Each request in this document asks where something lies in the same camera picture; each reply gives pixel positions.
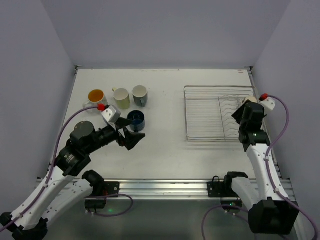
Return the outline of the white floral orange-inside mug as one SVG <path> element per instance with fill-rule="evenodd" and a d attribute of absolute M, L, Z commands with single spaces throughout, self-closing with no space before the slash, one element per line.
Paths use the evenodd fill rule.
<path fill-rule="evenodd" d="M 87 102 L 85 102 L 82 107 L 97 107 L 98 104 L 108 105 L 108 101 L 102 90 L 94 89 L 88 94 Z"/>

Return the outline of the pale yellow-green mug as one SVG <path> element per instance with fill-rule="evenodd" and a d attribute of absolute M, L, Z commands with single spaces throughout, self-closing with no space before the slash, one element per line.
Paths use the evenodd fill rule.
<path fill-rule="evenodd" d="M 127 110 L 130 108 L 130 95 L 125 88 L 112 88 L 113 99 L 116 105 L 121 110 Z"/>

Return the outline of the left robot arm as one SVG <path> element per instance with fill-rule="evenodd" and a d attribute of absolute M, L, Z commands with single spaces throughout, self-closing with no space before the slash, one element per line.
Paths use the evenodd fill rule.
<path fill-rule="evenodd" d="M 94 170 L 84 172 L 70 190 L 63 190 L 91 162 L 93 152 L 112 142 L 131 150 L 146 136 L 129 131 L 127 126 L 131 122 L 125 118 L 120 118 L 119 123 L 123 133 L 111 125 L 95 130 L 89 121 L 79 122 L 74 127 L 66 146 L 34 192 L 16 210 L 0 216 L 1 225 L 15 240 L 42 240 L 49 224 L 74 204 L 85 197 L 104 195 L 104 179 Z"/>

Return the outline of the dark blue mug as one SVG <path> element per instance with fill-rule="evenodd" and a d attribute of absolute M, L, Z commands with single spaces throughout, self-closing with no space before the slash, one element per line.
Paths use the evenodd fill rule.
<path fill-rule="evenodd" d="M 130 128 L 132 131 L 138 133 L 145 128 L 145 115 L 139 110 L 133 110 L 128 113 L 127 119 L 131 120 Z"/>

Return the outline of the grey-teal mug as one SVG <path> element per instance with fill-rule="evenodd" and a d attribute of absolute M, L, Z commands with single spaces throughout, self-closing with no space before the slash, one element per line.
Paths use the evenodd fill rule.
<path fill-rule="evenodd" d="M 137 85 L 132 90 L 134 103 L 138 107 L 145 107 L 148 101 L 148 90 L 143 85 Z"/>

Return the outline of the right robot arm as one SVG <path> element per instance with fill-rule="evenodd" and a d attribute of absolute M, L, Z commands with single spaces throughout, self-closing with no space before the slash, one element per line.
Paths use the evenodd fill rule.
<path fill-rule="evenodd" d="M 263 105 L 250 100 L 232 115 L 239 125 L 239 142 L 253 167 L 257 188 L 244 172 L 228 172 L 224 186 L 242 200 L 254 234 L 286 236 L 291 233 L 299 211 L 290 202 L 275 168 L 269 149 L 271 142 L 262 129 L 265 116 Z"/>

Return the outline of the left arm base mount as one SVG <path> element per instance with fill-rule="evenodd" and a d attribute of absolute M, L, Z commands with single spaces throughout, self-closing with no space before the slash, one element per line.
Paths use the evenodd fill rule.
<path fill-rule="evenodd" d="M 98 189 L 98 196 L 111 196 L 117 198 L 120 191 L 120 183 L 118 181 L 104 181 Z"/>

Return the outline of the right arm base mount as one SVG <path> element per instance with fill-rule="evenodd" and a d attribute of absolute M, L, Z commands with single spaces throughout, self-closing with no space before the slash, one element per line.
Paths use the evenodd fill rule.
<path fill-rule="evenodd" d="M 206 185 L 209 198 L 232 198 L 235 196 L 234 193 L 227 189 L 224 181 L 217 175 L 211 181 L 208 181 Z"/>

